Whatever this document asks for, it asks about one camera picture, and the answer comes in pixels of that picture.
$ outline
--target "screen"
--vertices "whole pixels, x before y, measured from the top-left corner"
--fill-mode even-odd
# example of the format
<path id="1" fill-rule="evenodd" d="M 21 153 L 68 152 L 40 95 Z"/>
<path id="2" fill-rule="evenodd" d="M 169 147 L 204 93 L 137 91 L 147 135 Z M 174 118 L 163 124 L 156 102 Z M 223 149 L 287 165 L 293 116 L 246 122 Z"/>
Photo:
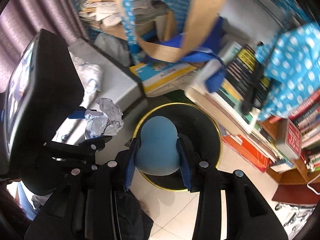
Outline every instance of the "screen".
<path id="1" fill-rule="evenodd" d="M 17 112 L 28 88 L 33 47 L 34 42 L 31 42 L 10 78 L 6 110 L 8 140 L 10 140 Z"/>

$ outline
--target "red label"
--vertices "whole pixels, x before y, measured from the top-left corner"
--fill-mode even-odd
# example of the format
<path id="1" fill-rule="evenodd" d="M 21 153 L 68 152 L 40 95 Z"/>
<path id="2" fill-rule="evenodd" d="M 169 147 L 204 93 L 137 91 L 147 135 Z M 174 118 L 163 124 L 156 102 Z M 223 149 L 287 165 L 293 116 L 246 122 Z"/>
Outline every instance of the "red label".
<path id="1" fill-rule="evenodd" d="M 299 132 L 297 131 L 297 128 L 290 122 L 288 127 L 286 143 L 290 145 L 292 150 L 295 151 L 295 154 L 299 156 L 299 152 L 301 149 L 301 137 Z"/>

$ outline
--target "blue makeup sponge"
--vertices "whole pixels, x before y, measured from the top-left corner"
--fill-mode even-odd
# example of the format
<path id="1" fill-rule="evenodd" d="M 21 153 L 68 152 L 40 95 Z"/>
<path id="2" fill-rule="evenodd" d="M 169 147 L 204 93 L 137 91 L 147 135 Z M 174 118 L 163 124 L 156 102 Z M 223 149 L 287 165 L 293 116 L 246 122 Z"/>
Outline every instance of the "blue makeup sponge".
<path id="1" fill-rule="evenodd" d="M 143 173 L 156 176 L 177 171 L 180 165 L 177 138 L 177 129 L 168 118 L 155 116 L 149 119 L 141 128 L 136 167 Z"/>

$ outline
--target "curtain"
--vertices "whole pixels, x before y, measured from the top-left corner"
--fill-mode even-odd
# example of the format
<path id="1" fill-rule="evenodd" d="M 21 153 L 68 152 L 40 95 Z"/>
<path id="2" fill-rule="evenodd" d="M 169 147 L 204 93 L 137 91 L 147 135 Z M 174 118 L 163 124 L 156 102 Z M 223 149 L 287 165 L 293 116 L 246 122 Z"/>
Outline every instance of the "curtain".
<path id="1" fill-rule="evenodd" d="M 71 0 L 10 0 L 0 15 L 0 93 L 34 35 L 46 29 L 70 45 L 89 39 Z"/>

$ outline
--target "crumpled paper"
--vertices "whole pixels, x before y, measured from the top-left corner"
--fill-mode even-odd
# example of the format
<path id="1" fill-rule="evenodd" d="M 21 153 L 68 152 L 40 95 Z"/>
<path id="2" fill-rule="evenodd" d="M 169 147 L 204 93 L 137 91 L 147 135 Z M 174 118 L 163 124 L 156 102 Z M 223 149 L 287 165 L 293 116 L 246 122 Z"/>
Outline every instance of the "crumpled paper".
<path id="1" fill-rule="evenodd" d="M 84 117 L 88 122 L 85 138 L 93 139 L 104 135 L 117 135 L 124 125 L 120 107 L 109 98 L 97 98 L 95 102 L 99 104 L 102 112 L 90 109 L 85 111 Z"/>

